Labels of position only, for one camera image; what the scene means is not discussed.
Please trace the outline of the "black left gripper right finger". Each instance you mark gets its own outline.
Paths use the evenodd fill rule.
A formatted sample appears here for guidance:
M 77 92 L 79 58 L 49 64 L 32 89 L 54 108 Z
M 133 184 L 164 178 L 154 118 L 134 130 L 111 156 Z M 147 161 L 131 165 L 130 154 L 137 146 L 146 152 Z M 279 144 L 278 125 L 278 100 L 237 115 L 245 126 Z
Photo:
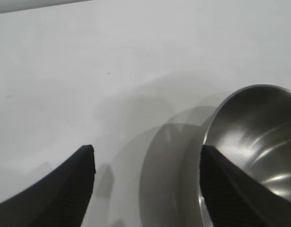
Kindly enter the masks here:
M 202 147 L 200 190 L 215 227 L 291 227 L 291 202 L 244 173 L 213 146 Z

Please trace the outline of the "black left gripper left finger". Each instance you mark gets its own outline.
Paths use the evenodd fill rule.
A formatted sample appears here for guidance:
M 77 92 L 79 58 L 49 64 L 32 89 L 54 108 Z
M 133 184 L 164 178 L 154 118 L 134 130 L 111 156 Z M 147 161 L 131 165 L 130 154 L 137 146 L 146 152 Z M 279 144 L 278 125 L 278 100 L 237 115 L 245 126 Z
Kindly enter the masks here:
M 0 203 L 0 227 L 79 227 L 95 179 L 94 148 L 83 145 L 44 178 Z

